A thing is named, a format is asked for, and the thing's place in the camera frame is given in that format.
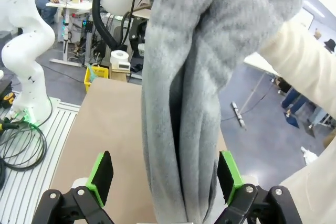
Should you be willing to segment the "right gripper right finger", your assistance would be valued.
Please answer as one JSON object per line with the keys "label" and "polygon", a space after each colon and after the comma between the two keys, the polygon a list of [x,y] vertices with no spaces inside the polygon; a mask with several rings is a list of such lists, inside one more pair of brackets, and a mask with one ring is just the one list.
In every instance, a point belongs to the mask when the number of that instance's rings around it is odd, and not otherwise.
{"label": "right gripper right finger", "polygon": [[290,191],[279,185],[266,191],[244,183],[230,151],[219,153],[217,177],[227,207],[216,223],[302,223]]}

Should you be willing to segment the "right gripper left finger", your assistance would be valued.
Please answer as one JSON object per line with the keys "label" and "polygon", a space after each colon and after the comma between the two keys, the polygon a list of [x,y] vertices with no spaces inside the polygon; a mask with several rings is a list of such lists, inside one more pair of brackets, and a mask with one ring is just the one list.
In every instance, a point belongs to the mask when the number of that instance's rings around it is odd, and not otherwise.
{"label": "right gripper left finger", "polygon": [[110,153],[100,153],[85,185],[63,194],[56,189],[45,191],[33,216],[33,223],[113,223],[103,209],[111,182],[113,165]]}

